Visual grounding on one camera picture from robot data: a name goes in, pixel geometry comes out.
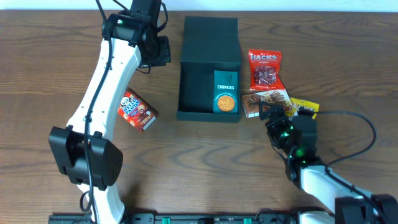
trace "box lid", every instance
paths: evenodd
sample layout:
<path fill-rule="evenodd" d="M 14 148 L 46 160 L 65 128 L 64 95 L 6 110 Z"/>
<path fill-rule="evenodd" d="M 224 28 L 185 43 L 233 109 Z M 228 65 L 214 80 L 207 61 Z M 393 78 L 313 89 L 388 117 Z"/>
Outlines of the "box lid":
<path fill-rule="evenodd" d="M 241 63 L 238 19 L 185 17 L 181 62 Z"/>

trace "open box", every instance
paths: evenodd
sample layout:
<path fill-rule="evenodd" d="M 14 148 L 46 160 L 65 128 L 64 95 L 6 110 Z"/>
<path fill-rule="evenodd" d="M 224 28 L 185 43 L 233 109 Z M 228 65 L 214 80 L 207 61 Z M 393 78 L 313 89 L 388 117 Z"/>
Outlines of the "open box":
<path fill-rule="evenodd" d="M 238 19 L 185 17 L 180 63 L 177 119 L 238 122 L 241 117 Z M 238 113 L 213 113 L 215 70 L 238 73 Z"/>

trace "wood grain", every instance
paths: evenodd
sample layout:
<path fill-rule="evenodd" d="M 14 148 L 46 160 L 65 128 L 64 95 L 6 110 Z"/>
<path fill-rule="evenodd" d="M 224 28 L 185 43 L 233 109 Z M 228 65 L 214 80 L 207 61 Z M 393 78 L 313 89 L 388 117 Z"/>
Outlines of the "wood grain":
<path fill-rule="evenodd" d="M 162 35 L 169 37 L 172 63 L 150 75 L 135 73 L 129 83 L 160 111 L 156 128 L 138 133 L 116 119 L 114 143 L 124 153 L 118 185 L 126 205 L 160 213 L 320 205 L 287 180 L 259 119 L 176 120 L 185 16 L 239 18 L 243 93 L 249 93 L 248 48 L 280 50 L 290 96 L 371 119 L 379 134 L 374 149 L 335 171 L 398 197 L 397 14 L 169 12 Z M 59 173 L 47 138 L 83 98 L 100 52 L 100 27 L 98 11 L 0 11 L 0 223 L 46 223 L 52 213 L 79 212 L 81 193 Z M 370 141 L 358 119 L 323 115 L 317 121 L 325 161 Z"/>

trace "yellow candy packet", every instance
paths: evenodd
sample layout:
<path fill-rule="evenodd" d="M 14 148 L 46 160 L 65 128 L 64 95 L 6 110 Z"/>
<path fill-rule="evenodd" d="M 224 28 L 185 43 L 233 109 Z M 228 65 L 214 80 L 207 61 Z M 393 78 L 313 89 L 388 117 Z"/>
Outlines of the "yellow candy packet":
<path fill-rule="evenodd" d="M 304 108 L 306 110 L 309 111 L 314 111 L 314 112 L 318 112 L 319 111 L 319 104 L 312 102 L 312 101 L 308 101 L 308 100 L 300 100 L 300 99 L 296 99 L 296 98 L 292 98 L 290 97 L 290 100 L 293 104 L 293 107 L 291 110 L 286 111 L 285 114 L 289 117 L 293 117 L 293 116 L 297 116 L 297 111 L 300 108 Z M 317 114 L 314 114 L 312 116 L 312 119 L 315 119 L 315 117 L 317 116 Z"/>

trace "cookie image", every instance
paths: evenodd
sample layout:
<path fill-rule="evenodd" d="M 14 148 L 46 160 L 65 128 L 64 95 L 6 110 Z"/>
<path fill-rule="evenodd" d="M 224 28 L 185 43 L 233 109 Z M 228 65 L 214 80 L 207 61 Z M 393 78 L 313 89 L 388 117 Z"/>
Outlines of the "cookie image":
<path fill-rule="evenodd" d="M 217 101 L 218 109 L 223 112 L 230 112 L 235 107 L 235 100 L 230 96 L 222 96 Z"/>

